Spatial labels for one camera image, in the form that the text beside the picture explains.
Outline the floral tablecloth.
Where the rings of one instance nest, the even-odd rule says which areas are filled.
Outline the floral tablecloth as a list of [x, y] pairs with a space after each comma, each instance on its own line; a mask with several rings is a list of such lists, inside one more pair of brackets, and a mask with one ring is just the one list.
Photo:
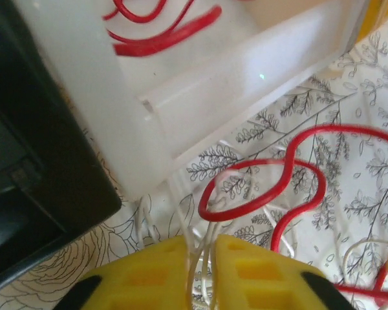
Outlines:
[[[107, 221], [0, 291], [0, 310], [52, 310], [87, 271], [180, 233], [180, 207], [188, 229], [202, 238], [207, 224], [197, 213], [205, 185], [244, 158], [281, 158], [300, 131], [325, 123], [388, 130], [388, 22], [332, 67], [339, 76], [313, 76], [264, 108], [178, 171], [182, 185], [170, 200], [166, 188], [143, 202], [154, 234], [138, 219], [137, 204], [124, 202]], [[314, 211], [294, 219], [286, 239], [298, 259], [333, 282], [372, 287], [388, 253], [388, 144], [359, 134], [319, 134], [303, 142], [297, 157], [319, 167], [327, 193]]]

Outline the black plastic bin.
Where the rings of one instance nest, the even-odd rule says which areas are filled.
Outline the black plastic bin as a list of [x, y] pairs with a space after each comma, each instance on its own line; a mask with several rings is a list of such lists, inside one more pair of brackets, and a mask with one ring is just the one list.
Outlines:
[[0, 289], [121, 200], [12, 0], [0, 0]]

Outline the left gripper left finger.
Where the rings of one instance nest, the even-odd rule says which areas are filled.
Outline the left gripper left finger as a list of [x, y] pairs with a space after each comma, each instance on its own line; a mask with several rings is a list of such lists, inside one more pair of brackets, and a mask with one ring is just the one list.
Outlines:
[[188, 248], [182, 236], [90, 270], [56, 310], [188, 310]]

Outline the yellow plastic bin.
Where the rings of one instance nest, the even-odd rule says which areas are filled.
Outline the yellow plastic bin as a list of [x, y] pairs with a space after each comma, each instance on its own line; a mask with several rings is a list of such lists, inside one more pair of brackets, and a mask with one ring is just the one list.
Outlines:
[[361, 41], [388, 19], [388, 0], [370, 0], [356, 42]]

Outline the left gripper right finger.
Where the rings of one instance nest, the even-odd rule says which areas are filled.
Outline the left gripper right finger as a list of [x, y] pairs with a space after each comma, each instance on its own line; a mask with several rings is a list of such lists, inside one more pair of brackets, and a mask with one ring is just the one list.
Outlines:
[[353, 310], [317, 268], [221, 234], [213, 281], [218, 310]]

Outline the white plastic bin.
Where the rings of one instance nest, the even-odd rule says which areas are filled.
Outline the white plastic bin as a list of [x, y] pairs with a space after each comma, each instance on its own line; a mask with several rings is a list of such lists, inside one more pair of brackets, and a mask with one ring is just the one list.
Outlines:
[[126, 197], [169, 178], [263, 107], [354, 44], [369, 0], [194, 0], [185, 22], [215, 22], [161, 52], [116, 55], [114, 32], [146, 39], [188, 0], [152, 22], [118, 15], [113, 0], [13, 0]]

